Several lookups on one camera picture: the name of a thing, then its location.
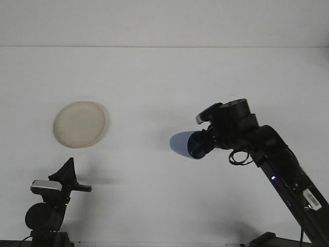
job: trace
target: white table surface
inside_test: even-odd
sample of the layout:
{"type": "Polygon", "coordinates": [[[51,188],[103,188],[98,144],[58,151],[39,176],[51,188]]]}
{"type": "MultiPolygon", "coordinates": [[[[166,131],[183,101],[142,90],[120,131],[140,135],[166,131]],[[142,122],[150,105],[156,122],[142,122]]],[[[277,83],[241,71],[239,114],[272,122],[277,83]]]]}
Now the white table surface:
{"type": "Polygon", "coordinates": [[[72,192],[63,231],[73,241],[237,243],[299,226],[254,164],[229,151],[200,161],[170,149],[172,135],[200,130],[215,102],[247,98],[329,199],[327,48],[0,48],[0,239],[29,234],[26,211],[69,157],[91,193],[72,192]],[[109,128],[95,145],[69,149],[53,136],[67,104],[92,100],[109,128]]]}

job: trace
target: sticker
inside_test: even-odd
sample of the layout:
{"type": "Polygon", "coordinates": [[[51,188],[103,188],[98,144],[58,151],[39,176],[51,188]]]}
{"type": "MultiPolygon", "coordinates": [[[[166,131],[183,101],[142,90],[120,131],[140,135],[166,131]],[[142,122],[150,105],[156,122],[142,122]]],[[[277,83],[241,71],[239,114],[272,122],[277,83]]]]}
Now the sticker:
{"type": "Polygon", "coordinates": [[[308,203],[312,206],[312,209],[319,210],[320,208],[322,208],[319,201],[315,198],[315,196],[312,194],[312,192],[310,192],[309,189],[304,190],[303,195],[307,199],[308,203]]]}

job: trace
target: cable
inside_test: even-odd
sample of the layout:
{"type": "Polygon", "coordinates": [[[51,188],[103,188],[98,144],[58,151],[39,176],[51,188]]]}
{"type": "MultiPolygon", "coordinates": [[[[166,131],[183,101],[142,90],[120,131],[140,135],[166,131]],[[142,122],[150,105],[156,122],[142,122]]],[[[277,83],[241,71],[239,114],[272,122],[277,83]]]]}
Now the cable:
{"type": "Polygon", "coordinates": [[[300,231],[300,240],[299,240],[299,247],[302,247],[303,245],[303,238],[304,238],[304,230],[301,227],[301,231],[300,231]]]}
{"type": "Polygon", "coordinates": [[[23,243],[26,239],[31,238],[31,237],[32,237],[32,236],[28,236],[28,237],[24,238],[24,239],[20,242],[20,244],[19,244],[18,247],[21,247],[22,243],[23,243]]]}

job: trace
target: plate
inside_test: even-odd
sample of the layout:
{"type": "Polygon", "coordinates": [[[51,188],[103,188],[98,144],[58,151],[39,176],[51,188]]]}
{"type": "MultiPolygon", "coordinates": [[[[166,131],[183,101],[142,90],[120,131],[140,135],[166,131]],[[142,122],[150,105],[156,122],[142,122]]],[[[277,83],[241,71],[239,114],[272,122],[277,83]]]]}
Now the plate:
{"type": "Polygon", "coordinates": [[[105,123],[105,114],[97,103],[78,101],[59,112],[53,133],[58,142],[67,147],[84,148],[102,136],[105,123]]]}

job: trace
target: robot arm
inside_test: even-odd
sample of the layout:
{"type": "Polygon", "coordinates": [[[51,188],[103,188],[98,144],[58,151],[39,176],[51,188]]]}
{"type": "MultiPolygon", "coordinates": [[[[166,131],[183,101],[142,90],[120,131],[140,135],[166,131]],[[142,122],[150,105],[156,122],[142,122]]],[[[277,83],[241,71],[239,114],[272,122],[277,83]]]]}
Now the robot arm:
{"type": "Polygon", "coordinates": [[[209,121],[207,130],[195,132],[188,141],[188,151],[202,158],[214,148],[246,152],[260,167],[283,202],[301,225],[314,247],[329,246],[329,204],[300,167],[297,158],[270,126],[259,126],[247,100],[217,103],[197,116],[198,124],[209,121]]]}

